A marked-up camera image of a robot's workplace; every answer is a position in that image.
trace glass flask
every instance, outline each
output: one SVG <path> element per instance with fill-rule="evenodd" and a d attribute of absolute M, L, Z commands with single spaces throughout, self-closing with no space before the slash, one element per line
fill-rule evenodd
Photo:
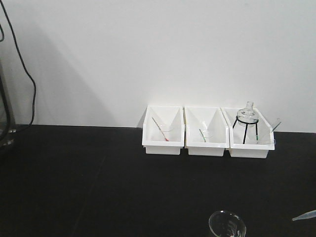
<path fill-rule="evenodd" d="M 208 221 L 212 237 L 244 237 L 246 225 L 240 217 L 229 211 L 216 211 Z"/>
<path fill-rule="evenodd" d="M 242 122 L 246 122 L 246 123 L 256 123 L 258 122 L 258 114 L 256 111 L 253 110 L 253 102 L 252 101 L 248 101 L 247 102 L 247 106 L 246 108 L 243 108 L 241 110 L 238 110 L 237 112 L 237 118 L 238 118 L 238 123 L 241 126 L 246 126 L 245 123 Z"/>

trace glass stirring rod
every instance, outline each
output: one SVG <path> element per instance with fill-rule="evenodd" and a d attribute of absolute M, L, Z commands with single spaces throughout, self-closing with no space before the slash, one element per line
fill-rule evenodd
<path fill-rule="evenodd" d="M 281 119 L 280 118 L 277 118 L 276 121 L 271 125 L 272 127 L 272 131 L 269 131 L 269 132 L 266 132 L 264 133 L 264 135 L 262 135 L 261 137 L 257 137 L 257 144 L 261 143 L 261 141 L 263 140 L 263 138 L 265 138 L 268 134 L 271 134 L 273 133 L 276 128 L 282 123 Z"/>
<path fill-rule="evenodd" d="M 166 136 L 164 135 L 162 129 L 159 127 L 158 123 L 156 122 L 156 120 L 152 117 L 153 121 L 155 122 L 155 124 L 157 125 L 157 127 L 159 128 L 159 131 L 162 133 L 164 139 L 166 142 L 168 142 L 169 140 L 166 138 Z"/>
<path fill-rule="evenodd" d="M 200 134 L 202 135 L 204 142 L 206 142 L 206 139 L 205 139 L 204 134 L 202 133 L 201 129 L 198 129 L 198 130 L 199 130 Z"/>

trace white wall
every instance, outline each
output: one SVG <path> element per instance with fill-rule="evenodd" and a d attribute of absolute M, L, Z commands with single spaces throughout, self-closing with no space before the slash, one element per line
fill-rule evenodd
<path fill-rule="evenodd" d="M 316 132 L 315 0 L 3 0 L 38 85 L 36 124 L 130 126 L 147 104 L 244 107 Z M 4 15 L 18 123 L 32 84 Z"/>

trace black table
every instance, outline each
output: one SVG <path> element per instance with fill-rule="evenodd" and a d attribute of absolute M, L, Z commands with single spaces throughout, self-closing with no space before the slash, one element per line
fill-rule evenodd
<path fill-rule="evenodd" d="M 314 237 L 316 135 L 266 159 L 147 155 L 142 130 L 34 125 L 0 160 L 1 237 L 205 237 L 216 210 L 247 237 Z"/>

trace dropper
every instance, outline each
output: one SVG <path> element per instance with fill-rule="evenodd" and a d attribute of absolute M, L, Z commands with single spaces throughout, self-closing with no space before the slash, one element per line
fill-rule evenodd
<path fill-rule="evenodd" d="M 316 210 L 314 211 L 309 211 L 309 212 L 306 212 L 298 217 L 295 217 L 292 219 L 292 221 L 297 221 L 297 220 L 304 220 L 304 219 L 310 219 L 310 218 L 314 218 L 316 217 Z"/>

